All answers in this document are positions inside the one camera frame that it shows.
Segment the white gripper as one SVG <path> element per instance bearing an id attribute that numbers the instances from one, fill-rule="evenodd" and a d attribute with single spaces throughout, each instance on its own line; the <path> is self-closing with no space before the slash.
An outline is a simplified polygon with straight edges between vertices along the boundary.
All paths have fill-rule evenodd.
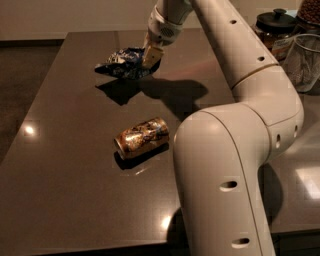
<path id="1" fill-rule="evenodd" d="M 172 44 L 187 18 L 186 3 L 157 3 L 148 19 L 142 67 L 151 69 L 164 55 L 162 46 Z"/>

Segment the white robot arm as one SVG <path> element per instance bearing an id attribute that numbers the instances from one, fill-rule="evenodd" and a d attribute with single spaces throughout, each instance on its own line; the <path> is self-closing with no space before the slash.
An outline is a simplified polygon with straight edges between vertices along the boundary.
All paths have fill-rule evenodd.
<path id="1" fill-rule="evenodd" d="M 196 13 L 234 103 L 199 110 L 174 137 L 173 159 L 191 256 L 276 256 L 258 170 L 286 151 L 304 110 L 291 81 L 229 0 L 158 0 L 145 44 L 173 43 Z"/>

